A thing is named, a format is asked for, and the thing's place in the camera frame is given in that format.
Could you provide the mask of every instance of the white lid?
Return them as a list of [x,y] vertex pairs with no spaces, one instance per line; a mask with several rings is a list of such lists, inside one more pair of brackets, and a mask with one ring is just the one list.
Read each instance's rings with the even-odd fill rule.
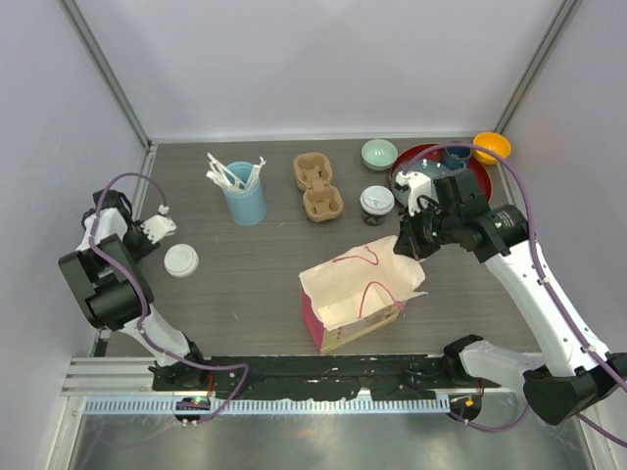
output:
[[370,186],[363,190],[360,202],[366,212],[385,215],[394,208],[394,194],[385,186]]
[[166,253],[164,266],[174,277],[187,277],[198,267],[198,254],[189,245],[174,245]]

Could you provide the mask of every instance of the dark blue cup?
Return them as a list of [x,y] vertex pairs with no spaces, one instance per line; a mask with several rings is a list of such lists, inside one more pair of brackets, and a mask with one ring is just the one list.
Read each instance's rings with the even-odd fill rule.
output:
[[450,169],[468,168],[472,150],[465,147],[449,147],[442,152],[442,165]]

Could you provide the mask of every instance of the gift bag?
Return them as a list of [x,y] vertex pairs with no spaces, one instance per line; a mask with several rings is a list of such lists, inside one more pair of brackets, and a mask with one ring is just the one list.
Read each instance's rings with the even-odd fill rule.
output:
[[395,255],[391,235],[301,272],[305,323],[322,353],[394,321],[405,302],[424,293],[415,259]]

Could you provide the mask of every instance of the gray wood tabletop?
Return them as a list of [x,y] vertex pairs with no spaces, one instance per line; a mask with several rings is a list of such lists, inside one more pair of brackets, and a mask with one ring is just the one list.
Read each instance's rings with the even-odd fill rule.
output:
[[[155,293],[155,307],[195,341],[205,355],[316,354],[301,315],[299,272],[350,248],[398,234],[391,213],[378,226],[362,221],[360,193],[387,184],[386,172],[361,162],[365,140],[316,140],[169,144],[158,148],[152,176],[164,187],[176,234],[140,263]],[[401,152],[423,143],[392,139]],[[219,188],[209,181],[207,152],[225,164],[267,159],[262,184],[267,216],[254,226],[230,219]],[[333,184],[344,200],[342,215],[314,223],[303,209],[303,192],[292,163],[305,152],[322,152],[333,168]],[[490,168],[492,205],[506,202],[498,170]],[[143,217],[156,212],[158,193],[149,189]],[[164,268],[166,250],[186,243],[200,256],[196,272],[171,277]],[[501,284],[474,255],[443,247],[422,264],[420,291],[402,317],[337,350],[337,353],[440,353],[442,347],[470,333],[517,351],[539,350],[531,331]],[[108,355],[147,355],[134,340],[113,334]]]

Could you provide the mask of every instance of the red string handle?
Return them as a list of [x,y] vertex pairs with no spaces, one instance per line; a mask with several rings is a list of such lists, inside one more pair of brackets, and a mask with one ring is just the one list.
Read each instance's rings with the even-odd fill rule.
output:
[[[368,246],[366,246],[365,248],[367,249],[367,251],[371,255],[374,256],[374,261],[372,261],[372,260],[370,260],[368,258],[364,258],[364,257],[362,257],[360,255],[355,255],[355,256],[350,256],[350,257],[336,258],[336,259],[333,260],[333,262],[343,261],[344,259],[363,259],[365,262],[368,262],[368,263],[372,264],[373,266],[377,266],[379,264],[379,257]],[[398,301],[387,287],[385,287],[379,281],[370,281],[370,282],[368,282],[368,285],[365,286],[365,289],[363,289],[362,303],[360,304],[360,316],[359,316],[359,318],[362,318],[362,316],[363,316],[363,303],[365,302],[365,295],[367,294],[368,289],[370,288],[370,286],[372,286],[373,284],[376,284],[377,286],[381,286],[383,289],[385,289],[385,292],[388,293],[388,295],[390,296],[390,299],[392,299],[392,301],[399,308],[399,310],[403,310],[405,308],[403,303]]]

